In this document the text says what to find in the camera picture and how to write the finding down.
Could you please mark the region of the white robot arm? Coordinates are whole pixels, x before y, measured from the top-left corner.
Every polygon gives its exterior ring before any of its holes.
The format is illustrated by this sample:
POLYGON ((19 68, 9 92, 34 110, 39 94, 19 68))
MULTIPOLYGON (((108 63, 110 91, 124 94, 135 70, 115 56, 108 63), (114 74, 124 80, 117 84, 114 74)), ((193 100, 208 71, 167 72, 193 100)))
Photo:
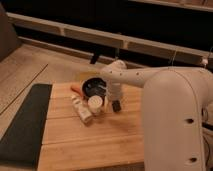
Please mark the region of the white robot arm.
POLYGON ((213 73, 201 67, 127 69, 117 60, 100 75, 142 89, 145 171, 211 171, 213 133, 202 110, 213 103, 213 73))

